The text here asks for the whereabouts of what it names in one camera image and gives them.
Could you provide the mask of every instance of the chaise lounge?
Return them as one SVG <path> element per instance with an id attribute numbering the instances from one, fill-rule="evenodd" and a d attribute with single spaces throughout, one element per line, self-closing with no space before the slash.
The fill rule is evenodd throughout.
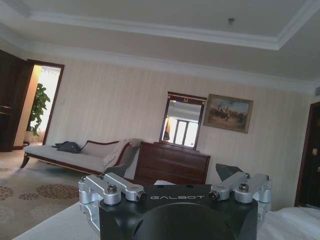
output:
<path id="1" fill-rule="evenodd" d="M 113 172 L 121 177 L 132 164 L 140 146 L 139 139 L 126 139 L 108 143 L 88 140 L 81 153 L 57 151 L 49 145 L 27 146 L 20 168 L 24 168 L 30 158 L 76 170 L 79 172 L 100 175 Z"/>

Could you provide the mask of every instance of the mirror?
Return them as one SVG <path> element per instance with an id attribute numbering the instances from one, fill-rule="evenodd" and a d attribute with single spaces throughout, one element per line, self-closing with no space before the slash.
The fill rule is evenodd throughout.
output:
<path id="1" fill-rule="evenodd" d="M 196 150 L 206 100 L 168 92 L 159 142 Z"/>

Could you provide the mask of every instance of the green leaves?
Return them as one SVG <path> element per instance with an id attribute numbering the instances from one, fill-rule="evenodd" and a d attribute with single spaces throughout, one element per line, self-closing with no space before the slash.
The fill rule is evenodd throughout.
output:
<path id="1" fill-rule="evenodd" d="M 41 116 L 44 114 L 44 110 L 47 110 L 46 102 L 51 101 L 45 93 L 46 90 L 47 89 L 41 83 L 38 83 L 32 104 L 28 126 L 26 128 L 27 131 L 32 131 L 34 136 L 39 136 L 37 130 L 42 122 Z M 31 126 L 31 122 L 33 121 L 36 122 L 34 127 Z"/>

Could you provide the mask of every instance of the patterned carpet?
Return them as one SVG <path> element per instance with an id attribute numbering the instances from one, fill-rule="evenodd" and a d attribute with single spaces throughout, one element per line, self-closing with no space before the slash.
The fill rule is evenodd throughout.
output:
<path id="1" fill-rule="evenodd" d="M 11 240 L 76 203 L 75 172 L 31 158 L 20 169 L 23 150 L 0 152 L 0 240 Z"/>

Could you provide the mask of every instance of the framed painting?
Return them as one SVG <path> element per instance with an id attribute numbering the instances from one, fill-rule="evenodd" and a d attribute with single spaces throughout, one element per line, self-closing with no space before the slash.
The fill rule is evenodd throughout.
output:
<path id="1" fill-rule="evenodd" d="M 209 94 L 204 125 L 248 133 L 253 101 Z"/>

